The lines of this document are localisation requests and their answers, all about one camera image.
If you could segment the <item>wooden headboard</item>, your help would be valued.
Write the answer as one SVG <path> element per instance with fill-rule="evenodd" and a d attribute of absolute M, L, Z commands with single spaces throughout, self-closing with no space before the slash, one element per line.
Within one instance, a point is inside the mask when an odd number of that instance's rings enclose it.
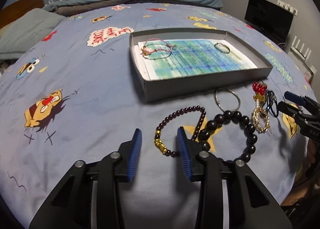
<path fill-rule="evenodd" d="M 43 0 L 18 0 L 13 4 L 1 9 L 0 28 L 7 26 L 13 21 L 25 15 L 35 8 L 43 8 Z"/>

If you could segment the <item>grey shallow cardboard box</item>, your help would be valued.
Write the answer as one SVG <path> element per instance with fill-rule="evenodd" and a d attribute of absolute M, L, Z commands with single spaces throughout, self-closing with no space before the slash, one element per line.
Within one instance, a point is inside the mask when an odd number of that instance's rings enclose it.
<path fill-rule="evenodd" d="M 133 32 L 130 53 L 148 102 L 265 79 L 272 70 L 253 46 L 224 30 Z"/>

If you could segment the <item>blue cartoon bed sheet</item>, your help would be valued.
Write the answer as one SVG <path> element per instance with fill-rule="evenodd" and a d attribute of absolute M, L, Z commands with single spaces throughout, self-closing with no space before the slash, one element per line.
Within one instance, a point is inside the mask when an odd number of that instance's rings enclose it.
<path fill-rule="evenodd" d="M 221 11 L 146 3 L 66 18 L 1 77 L 1 195 L 24 227 L 71 165 L 101 160 L 136 128 L 143 134 L 137 175 L 120 186 L 126 227 L 194 227 L 199 184 L 187 180 L 180 159 L 161 154 L 153 137 L 178 109 L 203 106 L 207 119 L 221 110 L 211 91 L 147 103 L 129 49 L 131 31 L 180 27 L 237 35 L 272 63 L 266 83 L 278 99 L 286 91 L 314 97 L 284 51 Z M 240 112 L 251 115 L 252 84 L 232 90 Z"/>

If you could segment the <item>silver metal bangle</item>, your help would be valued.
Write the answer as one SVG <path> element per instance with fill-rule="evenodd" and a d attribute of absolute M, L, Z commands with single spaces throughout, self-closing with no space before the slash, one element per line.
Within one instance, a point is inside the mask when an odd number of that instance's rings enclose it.
<path fill-rule="evenodd" d="M 221 111 L 238 111 L 241 107 L 240 97 L 231 89 L 218 88 L 214 91 L 214 101 Z"/>

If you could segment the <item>white wall power strip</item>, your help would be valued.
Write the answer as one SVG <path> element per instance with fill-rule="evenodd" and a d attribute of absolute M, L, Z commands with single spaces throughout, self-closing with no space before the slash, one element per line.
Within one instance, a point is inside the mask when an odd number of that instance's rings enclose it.
<path fill-rule="evenodd" d="M 277 0 L 277 5 L 282 9 L 285 9 L 286 11 L 290 12 L 294 16 L 297 16 L 298 14 L 298 10 L 296 8 L 292 7 L 290 4 L 287 4 L 281 0 Z"/>

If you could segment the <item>blue green printed paper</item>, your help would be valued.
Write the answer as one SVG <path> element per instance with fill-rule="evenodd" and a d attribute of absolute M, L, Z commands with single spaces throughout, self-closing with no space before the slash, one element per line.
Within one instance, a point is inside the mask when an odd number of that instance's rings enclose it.
<path fill-rule="evenodd" d="M 226 40 L 152 38 L 134 46 L 146 80 L 168 80 L 255 69 L 249 57 Z"/>

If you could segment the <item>black flat monitor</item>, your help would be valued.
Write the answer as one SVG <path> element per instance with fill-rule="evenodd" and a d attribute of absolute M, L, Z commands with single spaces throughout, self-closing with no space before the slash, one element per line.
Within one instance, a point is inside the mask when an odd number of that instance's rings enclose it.
<path fill-rule="evenodd" d="M 268 37 L 284 43 L 294 15 L 267 0 L 248 0 L 244 19 Z"/>

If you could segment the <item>grey pillow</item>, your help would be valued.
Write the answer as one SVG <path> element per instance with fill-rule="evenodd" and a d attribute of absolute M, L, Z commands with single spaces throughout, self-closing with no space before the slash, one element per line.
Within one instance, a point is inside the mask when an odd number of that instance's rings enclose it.
<path fill-rule="evenodd" d="M 36 8 L 3 27 L 1 60 L 19 59 L 65 19 L 62 15 Z"/>

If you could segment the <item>teal rolled blanket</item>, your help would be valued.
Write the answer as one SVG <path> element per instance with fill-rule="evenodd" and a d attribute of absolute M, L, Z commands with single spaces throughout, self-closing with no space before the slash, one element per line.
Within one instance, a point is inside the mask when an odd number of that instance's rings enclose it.
<path fill-rule="evenodd" d="M 67 17 L 78 13 L 84 13 L 87 11 L 119 4 L 137 4 L 149 2 L 192 5 L 213 8 L 217 10 L 223 8 L 221 0 L 61 0 L 45 5 L 43 9 L 45 11 Z"/>

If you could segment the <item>white pearl strand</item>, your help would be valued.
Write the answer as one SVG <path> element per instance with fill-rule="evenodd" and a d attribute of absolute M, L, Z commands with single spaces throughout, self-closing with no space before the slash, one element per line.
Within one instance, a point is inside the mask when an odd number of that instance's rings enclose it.
<path fill-rule="evenodd" d="M 266 133 L 270 128 L 268 112 L 262 107 L 259 99 L 255 99 L 255 108 L 253 109 L 252 113 L 252 121 L 255 130 L 259 134 Z"/>

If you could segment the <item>white wifi router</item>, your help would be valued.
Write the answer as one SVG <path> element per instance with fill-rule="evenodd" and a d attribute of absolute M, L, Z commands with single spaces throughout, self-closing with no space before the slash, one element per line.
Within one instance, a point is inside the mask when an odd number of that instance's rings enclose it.
<path fill-rule="evenodd" d="M 303 66 L 311 73 L 311 75 L 315 75 L 317 73 L 317 69 L 313 65 L 309 65 L 307 63 L 312 50 L 310 48 L 306 48 L 304 43 L 300 43 L 301 39 L 295 37 L 290 45 L 290 52 L 303 64 Z"/>

